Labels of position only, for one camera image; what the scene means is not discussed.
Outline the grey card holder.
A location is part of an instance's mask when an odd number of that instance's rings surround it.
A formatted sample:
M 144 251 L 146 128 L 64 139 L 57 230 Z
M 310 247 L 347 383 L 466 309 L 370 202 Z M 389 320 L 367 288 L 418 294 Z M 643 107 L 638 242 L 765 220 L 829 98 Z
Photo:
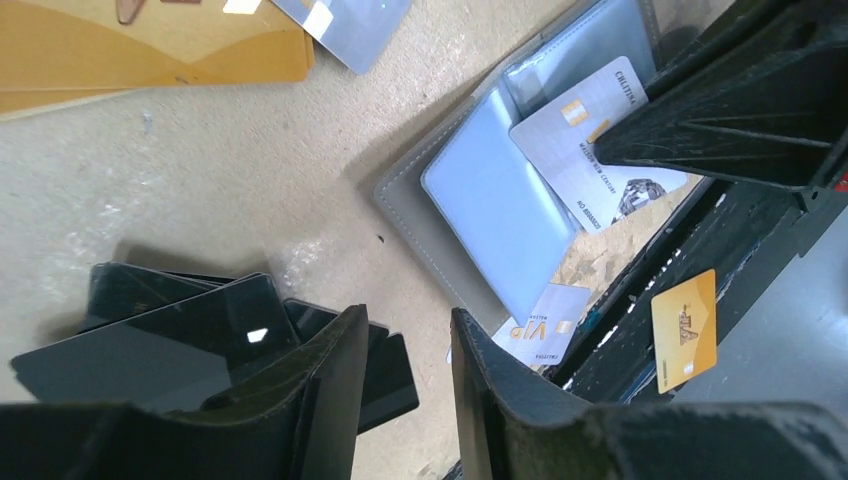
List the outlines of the grey card holder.
M 650 1 L 580 1 L 496 64 L 378 181 L 374 199 L 455 307 L 487 331 L 526 319 L 580 226 L 511 129 L 617 57 L 663 60 Z

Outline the single orange credit card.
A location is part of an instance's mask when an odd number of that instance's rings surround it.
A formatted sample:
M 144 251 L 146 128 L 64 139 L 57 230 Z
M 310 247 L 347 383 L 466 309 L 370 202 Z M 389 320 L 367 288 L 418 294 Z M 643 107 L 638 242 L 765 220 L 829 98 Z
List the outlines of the single orange credit card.
M 665 394 L 717 364 L 716 271 L 659 293 L 650 307 L 657 390 Z

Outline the black credit card stack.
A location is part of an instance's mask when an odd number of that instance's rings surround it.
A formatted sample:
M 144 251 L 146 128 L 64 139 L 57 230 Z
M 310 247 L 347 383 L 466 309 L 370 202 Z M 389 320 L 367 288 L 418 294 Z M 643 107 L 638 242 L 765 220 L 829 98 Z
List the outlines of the black credit card stack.
M 262 273 L 211 279 L 98 264 L 79 332 L 11 360 L 36 404 L 3 406 L 1 427 L 47 427 L 50 406 L 60 403 L 129 401 L 156 413 L 210 408 L 334 318 L 281 298 Z

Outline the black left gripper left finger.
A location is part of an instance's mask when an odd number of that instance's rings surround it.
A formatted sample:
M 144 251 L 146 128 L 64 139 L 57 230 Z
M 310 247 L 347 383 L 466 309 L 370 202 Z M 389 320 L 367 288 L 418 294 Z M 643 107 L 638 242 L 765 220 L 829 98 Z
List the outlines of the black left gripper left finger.
M 347 479 L 367 363 L 365 305 L 197 411 L 7 404 L 5 479 Z

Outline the single silver credit card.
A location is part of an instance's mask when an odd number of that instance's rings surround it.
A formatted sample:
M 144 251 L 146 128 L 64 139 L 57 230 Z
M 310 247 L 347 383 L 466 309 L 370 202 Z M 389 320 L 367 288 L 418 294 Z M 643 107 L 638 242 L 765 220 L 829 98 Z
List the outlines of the single silver credit card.
M 492 336 L 496 345 L 529 367 L 560 363 L 585 312 L 591 290 L 549 284 L 521 326 L 508 319 Z

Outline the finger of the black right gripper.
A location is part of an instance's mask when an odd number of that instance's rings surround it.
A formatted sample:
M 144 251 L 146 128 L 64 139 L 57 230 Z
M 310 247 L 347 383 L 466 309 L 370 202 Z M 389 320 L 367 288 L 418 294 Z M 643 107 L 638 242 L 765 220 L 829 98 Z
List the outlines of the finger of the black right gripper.
M 847 188 L 847 5 L 736 1 L 596 142 L 605 165 Z

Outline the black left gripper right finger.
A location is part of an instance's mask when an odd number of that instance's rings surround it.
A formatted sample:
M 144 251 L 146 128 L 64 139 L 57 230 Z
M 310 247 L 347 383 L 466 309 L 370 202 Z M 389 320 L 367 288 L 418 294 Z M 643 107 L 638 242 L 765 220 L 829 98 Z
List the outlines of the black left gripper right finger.
M 451 313 L 467 479 L 843 479 L 847 424 L 803 403 L 593 404 Z

